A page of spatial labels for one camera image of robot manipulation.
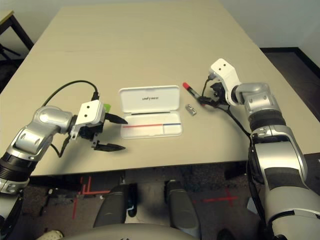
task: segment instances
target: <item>red tape mark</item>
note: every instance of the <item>red tape mark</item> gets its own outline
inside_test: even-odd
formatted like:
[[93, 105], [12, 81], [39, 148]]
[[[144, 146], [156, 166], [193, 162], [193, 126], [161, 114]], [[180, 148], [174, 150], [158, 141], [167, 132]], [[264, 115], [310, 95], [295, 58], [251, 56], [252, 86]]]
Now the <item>red tape mark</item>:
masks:
[[216, 197], [216, 198], [205, 198], [201, 201], [203, 203], [212, 203], [212, 202], [222, 202], [222, 201], [232, 201], [238, 199], [237, 196], [225, 196], [225, 197]]
[[76, 218], [77, 203], [78, 203], [78, 198], [75, 197], [74, 202], [73, 202], [72, 220], [74, 220]]
[[232, 207], [234, 204], [233, 204], [233, 202], [232, 202], [232, 199], [230, 199], [230, 198], [231, 198], [231, 194], [230, 194], [229, 188], [226, 187], [224, 190], [225, 190], [225, 193], [226, 193], [227, 197], [229, 198], [229, 199], [228, 199], [228, 201], [229, 201], [229, 206]]
[[91, 190], [91, 176], [89, 176], [88, 185], [83, 184], [82, 185], [82, 192], [79, 193], [79, 194], [82, 194], [82, 195], [95, 195], [95, 194], [108, 194], [108, 193], [110, 193], [109, 190], [101, 190], [101, 191], [90, 191], [90, 190]]

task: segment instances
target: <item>red line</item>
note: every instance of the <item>red line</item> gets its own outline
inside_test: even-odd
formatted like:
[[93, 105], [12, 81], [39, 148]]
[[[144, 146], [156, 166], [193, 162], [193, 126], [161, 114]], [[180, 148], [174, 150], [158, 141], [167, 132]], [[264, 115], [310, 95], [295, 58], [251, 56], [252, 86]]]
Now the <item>red line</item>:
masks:
[[78, 202], [78, 198], [75, 197], [74, 203], [73, 203], [72, 219], [76, 218], [77, 202]]
[[221, 201], [231, 201], [238, 199], [237, 196], [227, 196], [227, 197], [216, 197], [216, 198], [205, 198], [202, 199], [201, 201], [204, 203], [210, 203], [210, 202], [221, 202]]
[[153, 127], [153, 126], [162, 126], [162, 125], [163, 125], [163, 124], [131, 125], [131, 126], [123, 126], [123, 128]]
[[[229, 188], [227, 188], [227, 187], [225, 188], [225, 193], [226, 193], [226, 195], [228, 196], [228, 198], [231, 197], [231, 194], [230, 194], [230, 192], [229, 192]], [[232, 199], [229, 199], [229, 206], [230, 206], [230, 207], [233, 206]]]
[[85, 194], [85, 192], [86, 192], [86, 185], [83, 184], [83, 185], [82, 185], [82, 194]]
[[88, 180], [88, 192], [90, 192], [90, 188], [91, 188], [91, 176], [89, 176], [89, 180]]
[[84, 177], [83, 176], [81, 176], [80, 177], [80, 184], [82, 185], [82, 182], [84, 181]]
[[110, 193], [109, 190], [104, 190], [104, 191], [86, 191], [83, 193], [83, 195], [93, 195], [93, 194], [108, 194]]

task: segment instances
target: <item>table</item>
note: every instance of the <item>table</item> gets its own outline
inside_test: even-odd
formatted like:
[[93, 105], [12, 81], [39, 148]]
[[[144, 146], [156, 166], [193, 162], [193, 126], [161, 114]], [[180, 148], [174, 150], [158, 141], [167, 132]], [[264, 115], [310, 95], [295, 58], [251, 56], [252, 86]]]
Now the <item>table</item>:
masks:
[[[304, 154], [320, 152], [320, 124], [283, 76], [216, 0], [110, 3], [63, 7], [0, 95], [0, 152], [37, 108], [63, 84], [95, 83], [110, 113], [122, 115], [119, 89], [178, 85], [200, 92], [210, 65], [232, 64], [243, 83], [266, 82]], [[92, 88], [74, 84], [50, 104], [77, 114]], [[185, 105], [197, 110], [191, 116]], [[231, 110], [246, 129], [243, 106]], [[121, 139], [120, 126], [106, 122], [101, 144], [125, 146], [117, 152], [91, 149], [85, 139], [71, 142], [62, 158], [49, 148], [33, 176], [111, 171], [156, 166], [246, 160], [249, 141], [219, 109], [200, 107], [181, 87], [183, 133], [178, 137]], [[55, 135], [60, 148], [64, 135]]]
[[9, 27], [12, 27], [12, 29], [18, 35], [18, 37], [21, 39], [24, 45], [29, 50], [31, 50], [31, 48], [34, 46], [34, 43], [30, 39], [30, 37], [27, 35], [25, 30], [22, 28], [22, 26], [19, 24], [17, 19], [15, 18], [14, 11], [12, 10], [0, 11], [0, 35]]

